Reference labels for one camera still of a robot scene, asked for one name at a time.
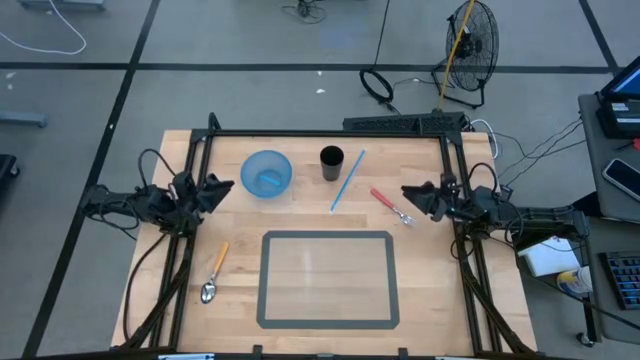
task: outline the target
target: blue plastic bowl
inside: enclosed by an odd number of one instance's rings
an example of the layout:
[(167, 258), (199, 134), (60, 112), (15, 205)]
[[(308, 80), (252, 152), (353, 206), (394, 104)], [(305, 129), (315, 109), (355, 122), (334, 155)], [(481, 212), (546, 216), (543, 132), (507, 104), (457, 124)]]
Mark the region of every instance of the blue plastic bowl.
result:
[(286, 156), (273, 150), (252, 154), (242, 164), (242, 184), (259, 198), (272, 198), (282, 194), (289, 183), (293, 169)]

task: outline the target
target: fork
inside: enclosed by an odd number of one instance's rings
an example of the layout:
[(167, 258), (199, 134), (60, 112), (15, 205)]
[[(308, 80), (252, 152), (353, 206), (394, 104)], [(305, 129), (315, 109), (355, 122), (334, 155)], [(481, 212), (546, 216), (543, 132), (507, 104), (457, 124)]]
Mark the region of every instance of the fork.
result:
[(384, 195), (382, 195), (382, 193), (380, 193), (380, 191), (378, 191), (376, 188), (371, 188), (371, 195), (380, 200), (380, 202), (385, 204), (389, 209), (393, 210), (393, 212), (398, 214), (398, 216), (400, 217), (400, 221), (402, 221), (404, 224), (409, 226), (415, 225), (416, 220), (414, 218), (400, 211), (397, 206), (389, 201), (389, 199), (384, 197)]

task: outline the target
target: desk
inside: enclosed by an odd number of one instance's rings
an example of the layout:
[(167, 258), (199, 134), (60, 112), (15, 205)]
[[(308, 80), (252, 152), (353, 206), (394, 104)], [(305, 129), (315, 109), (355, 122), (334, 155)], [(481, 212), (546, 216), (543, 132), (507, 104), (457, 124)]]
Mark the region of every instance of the desk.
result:
[[(604, 219), (590, 219), (591, 234), (589, 235), (589, 270), (593, 282), (593, 295), (598, 307), (618, 315), (633, 323), (640, 324), (640, 311), (621, 310), (616, 301), (611, 284), (602, 266), (598, 254), (614, 251), (640, 252), (640, 225), (621, 223)], [(611, 340), (640, 344), (638, 331), (616, 320), (597, 313), (604, 336)]]
[(640, 222), (640, 202), (622, 192), (602, 177), (602, 170), (614, 158), (620, 158), (636, 169), (640, 169), (640, 152), (629, 147), (616, 152), (615, 149), (629, 140), (608, 139), (604, 136), (596, 110), (600, 108), (596, 95), (578, 97), (584, 133), (589, 149), (596, 192), (576, 202), (576, 208), (590, 216), (604, 216), (631, 222)]
[[(184, 168), (190, 131), (167, 131), (160, 152), (174, 169)], [(470, 168), (491, 164), (486, 134), (463, 134)], [(319, 153), (328, 145), (345, 152), (341, 178), (325, 182)], [(329, 214), (349, 169), (362, 148), (367, 148), (335, 214)], [(273, 149), (292, 162), (294, 178), (283, 195), (259, 200), (242, 186), (240, 168), (256, 151)], [(455, 163), (453, 147), (450, 147)], [(171, 176), (161, 163), (153, 182), (167, 184)], [(411, 355), (472, 355), (459, 265), (449, 254), (454, 234), (451, 221), (432, 222), (402, 197), (401, 185), (439, 183), (443, 171), (439, 142), (426, 138), (349, 137), (239, 137), (214, 138), (209, 172), (236, 185), (213, 214), (204, 215), (198, 228), (186, 295), (178, 350), (184, 352), (250, 353), (254, 344), (266, 354), (397, 355), (405, 347)], [(479, 168), (472, 186), (492, 185), (490, 173)], [(417, 219), (414, 228), (369, 194), (375, 186), (403, 211)], [(384, 230), (393, 236), (400, 323), (392, 330), (281, 330), (262, 329), (256, 322), (261, 243), (269, 230)], [(144, 225), (139, 233), (132, 267), (159, 237), (157, 228)], [(207, 305), (200, 302), (200, 287), (208, 280), (223, 242), (231, 243), (217, 278), (217, 294)], [(520, 273), (513, 251), (494, 241), (484, 243), (494, 303), (522, 341), (536, 348)], [(131, 291), (129, 328), (132, 331), (155, 304), (165, 264), (167, 243), (142, 263)], [(478, 319), (486, 320), (479, 304)], [(160, 344), (167, 344), (173, 309), (165, 312)], [(483, 347), (489, 349), (488, 331), (481, 326)], [(122, 308), (113, 344), (123, 342)]]

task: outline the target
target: computer monitor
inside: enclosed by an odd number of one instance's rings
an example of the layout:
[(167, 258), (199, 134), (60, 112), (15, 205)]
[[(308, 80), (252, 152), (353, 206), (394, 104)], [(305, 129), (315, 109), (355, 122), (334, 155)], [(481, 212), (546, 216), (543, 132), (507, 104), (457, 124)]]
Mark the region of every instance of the computer monitor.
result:
[(601, 91), (609, 101), (640, 100), (640, 56)]

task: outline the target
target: gray tape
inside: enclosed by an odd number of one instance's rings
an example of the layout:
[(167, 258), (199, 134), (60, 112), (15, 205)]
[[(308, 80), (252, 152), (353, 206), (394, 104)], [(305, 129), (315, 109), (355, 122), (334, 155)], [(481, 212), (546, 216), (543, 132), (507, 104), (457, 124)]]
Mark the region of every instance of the gray tape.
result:
[[(272, 320), (266, 319), (269, 249), (272, 238), (349, 238), (384, 239), (389, 287), (389, 320)], [(394, 329), (400, 322), (393, 237), (386, 231), (269, 231), (262, 238), (260, 282), (258, 287), (258, 324), (263, 329)]]

